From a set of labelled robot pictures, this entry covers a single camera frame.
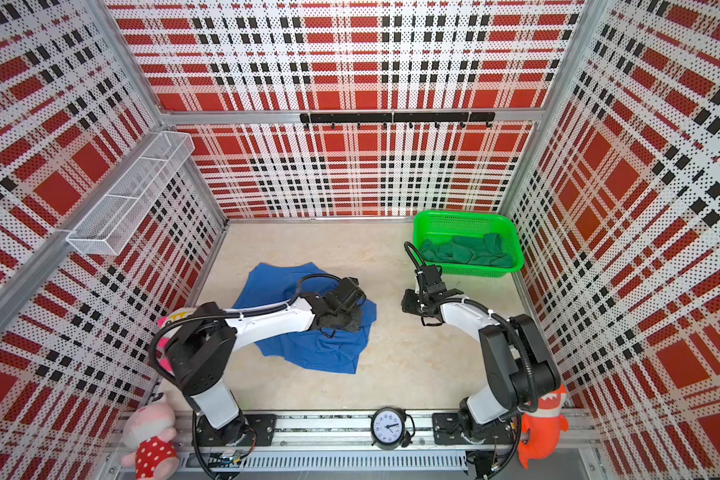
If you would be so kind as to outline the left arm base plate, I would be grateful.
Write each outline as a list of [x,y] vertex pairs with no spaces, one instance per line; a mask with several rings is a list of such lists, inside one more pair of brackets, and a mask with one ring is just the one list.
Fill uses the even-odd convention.
[[193,427],[193,444],[199,447],[270,446],[276,420],[274,414],[240,414],[227,425],[214,428],[205,415],[200,415]]

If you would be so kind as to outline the blue tank top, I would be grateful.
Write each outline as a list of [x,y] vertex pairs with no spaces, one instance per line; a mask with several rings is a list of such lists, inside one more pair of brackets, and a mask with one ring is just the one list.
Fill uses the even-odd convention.
[[[325,294],[337,285],[312,263],[295,267],[260,263],[249,272],[233,307],[252,308],[288,300],[294,295],[298,280],[309,274],[317,277],[304,283],[304,292]],[[370,300],[365,301],[360,311],[361,324],[356,332],[338,330],[333,337],[319,331],[294,332],[258,341],[256,345],[264,356],[279,356],[304,369],[354,374],[368,344],[371,325],[377,319],[377,307]]]

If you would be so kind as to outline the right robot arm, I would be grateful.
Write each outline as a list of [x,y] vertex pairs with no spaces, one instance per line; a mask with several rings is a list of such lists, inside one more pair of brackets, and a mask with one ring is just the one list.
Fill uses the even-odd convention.
[[405,291],[402,310],[425,327],[454,327],[481,348],[486,385],[461,401],[456,432],[483,442],[499,424],[541,411],[542,398],[561,386],[561,376],[536,322],[525,314],[506,319],[447,288],[434,265],[416,267],[415,277],[417,287]]

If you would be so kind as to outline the pink plush with yellow glasses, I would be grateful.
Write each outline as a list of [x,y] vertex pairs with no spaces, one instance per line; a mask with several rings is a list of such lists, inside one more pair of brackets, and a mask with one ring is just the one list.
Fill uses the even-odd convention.
[[[188,316],[192,315],[195,312],[195,307],[183,307],[178,310],[175,310],[171,314],[161,318],[158,320],[157,324],[159,328],[163,328],[166,325],[170,325],[172,323],[175,323],[179,320],[182,320],[184,318],[187,318]],[[171,330],[170,332],[165,333],[161,339],[157,343],[156,347],[156,356],[158,359],[158,364],[165,369],[169,373],[173,373],[172,367],[167,359],[167,356],[165,354],[165,349],[170,341],[171,337],[177,332],[177,329]]]

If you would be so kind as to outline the green tank top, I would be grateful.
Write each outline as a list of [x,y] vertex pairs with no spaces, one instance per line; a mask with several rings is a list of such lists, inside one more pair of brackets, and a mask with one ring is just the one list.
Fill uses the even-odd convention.
[[485,234],[480,238],[454,236],[450,241],[435,244],[425,240],[418,248],[427,262],[510,268],[514,260],[503,247],[500,235]]

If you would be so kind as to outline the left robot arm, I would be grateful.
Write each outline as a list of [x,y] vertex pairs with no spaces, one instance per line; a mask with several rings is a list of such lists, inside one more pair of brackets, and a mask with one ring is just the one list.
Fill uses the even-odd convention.
[[367,296],[359,281],[330,274],[298,280],[288,299],[246,309],[211,302],[161,327],[148,347],[150,366],[173,384],[192,409],[193,444],[234,444],[252,430],[224,380],[231,354],[283,334],[317,331],[332,338],[361,326]]

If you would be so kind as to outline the black hook rail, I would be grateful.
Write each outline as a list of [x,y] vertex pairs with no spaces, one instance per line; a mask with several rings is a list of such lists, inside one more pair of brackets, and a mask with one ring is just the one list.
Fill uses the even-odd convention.
[[496,113],[487,112],[373,112],[373,113],[301,113],[304,125],[325,124],[333,128],[338,124],[389,124],[389,123],[486,123],[491,124]]

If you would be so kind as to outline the small black analog clock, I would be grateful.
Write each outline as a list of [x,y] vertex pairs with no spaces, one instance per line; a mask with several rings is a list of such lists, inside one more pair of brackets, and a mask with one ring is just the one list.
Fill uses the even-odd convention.
[[406,448],[415,435],[415,424],[401,408],[383,407],[370,420],[372,444],[382,450]]

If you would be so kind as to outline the red shark plush toy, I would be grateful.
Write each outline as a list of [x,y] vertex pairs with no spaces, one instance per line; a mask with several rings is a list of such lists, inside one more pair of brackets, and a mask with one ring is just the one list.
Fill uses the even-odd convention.
[[535,412],[524,413],[522,433],[528,434],[525,442],[518,445],[517,456],[524,469],[531,460],[543,460],[552,455],[559,443],[562,432],[567,432],[569,423],[562,415],[562,407],[568,396],[564,385],[543,395]]

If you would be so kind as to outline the pink plush with strawberry dress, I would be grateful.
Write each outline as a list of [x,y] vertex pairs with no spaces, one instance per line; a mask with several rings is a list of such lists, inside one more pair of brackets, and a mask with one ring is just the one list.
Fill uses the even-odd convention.
[[123,429],[127,454],[121,466],[134,469],[136,479],[169,479],[180,465],[174,446],[175,420],[175,412],[163,394],[133,412]]

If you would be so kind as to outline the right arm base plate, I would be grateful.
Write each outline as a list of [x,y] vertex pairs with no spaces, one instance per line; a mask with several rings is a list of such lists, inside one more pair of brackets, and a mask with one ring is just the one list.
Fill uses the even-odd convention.
[[511,423],[493,420],[479,424],[468,410],[432,415],[437,445],[509,445],[515,440]]

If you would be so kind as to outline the aluminium front rail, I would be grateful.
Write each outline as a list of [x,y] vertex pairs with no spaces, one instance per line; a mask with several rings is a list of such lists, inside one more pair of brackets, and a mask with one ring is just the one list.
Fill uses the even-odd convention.
[[415,424],[412,443],[406,448],[382,450],[372,444],[370,410],[254,411],[250,414],[277,416],[270,446],[199,447],[193,444],[191,416],[176,417],[174,441],[179,474],[204,472],[207,462],[213,471],[229,472],[239,479],[258,473],[309,472],[454,472],[471,478],[486,475],[489,462],[502,471],[519,470],[506,463],[511,445],[437,445],[432,415],[446,411],[411,410]]

